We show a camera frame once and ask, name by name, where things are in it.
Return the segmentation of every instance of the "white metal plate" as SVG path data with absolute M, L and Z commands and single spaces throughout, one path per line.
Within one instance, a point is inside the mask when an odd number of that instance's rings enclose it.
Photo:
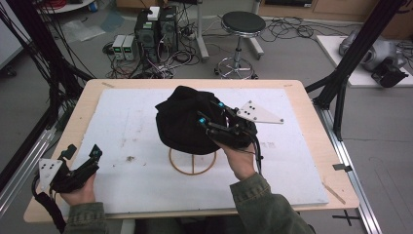
M 58 169 L 61 167 L 61 160 L 55 159 L 40 159 L 39 160 L 39 176 L 40 176 L 40 189 L 46 191 L 55 177 Z
M 254 123 L 282 124 L 283 119 L 250 100 L 237 115 Z

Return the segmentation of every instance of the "sleeve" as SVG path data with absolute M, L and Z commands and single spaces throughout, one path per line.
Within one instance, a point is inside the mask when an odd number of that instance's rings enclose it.
M 102 203 L 88 203 L 70 208 L 64 234 L 109 233 Z
M 247 233 L 314 234 L 280 194 L 272 194 L 259 174 L 231 185 L 237 211 Z

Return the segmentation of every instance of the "white paper surface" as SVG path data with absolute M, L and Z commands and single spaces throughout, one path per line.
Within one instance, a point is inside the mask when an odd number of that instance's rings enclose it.
M 281 193 L 292 205 L 328 203 L 284 90 L 204 91 L 215 93 L 230 107 L 241 107 L 252 100 L 283 118 L 282 125 L 256 124 L 264 156 L 263 176 L 273 193 Z M 235 208 L 229 185 L 237 180 L 222 150 L 218 151 L 214 166 L 201 175 L 181 174 L 170 164 L 169 148 L 158 136 L 155 105 L 172 92 L 173 89 L 103 91 L 73 169 L 89 158 L 94 144 L 100 147 L 103 155 L 94 189 L 97 201 L 104 203 L 108 214 Z M 210 162 L 211 156 L 197 156 L 196 164 L 202 164 L 204 159 Z

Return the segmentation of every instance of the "wooden ring stand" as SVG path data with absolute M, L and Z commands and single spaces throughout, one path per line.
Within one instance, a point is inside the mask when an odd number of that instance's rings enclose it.
M 188 176 L 196 176 L 196 175 L 203 174 L 212 168 L 212 166 L 215 164 L 215 161 L 216 161 L 216 151 L 213 153 L 213 160 L 210 163 L 210 165 L 205 170 L 198 172 L 198 173 L 195 173 L 195 154 L 192 155 L 192 173 L 183 172 L 182 170 L 178 169 L 178 167 L 176 167 L 176 165 L 173 163 L 173 160 L 172 160 L 172 148 L 169 149 L 169 161 L 172 164 L 172 166 L 180 173 L 188 175 Z

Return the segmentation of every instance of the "stool leg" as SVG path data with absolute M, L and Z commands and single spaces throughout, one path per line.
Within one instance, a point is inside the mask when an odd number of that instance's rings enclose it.
M 241 37 L 238 37 L 238 45 L 237 45 L 237 49 L 235 49 L 235 54 L 234 54 L 234 69 L 240 68 L 240 60 L 241 60 Z

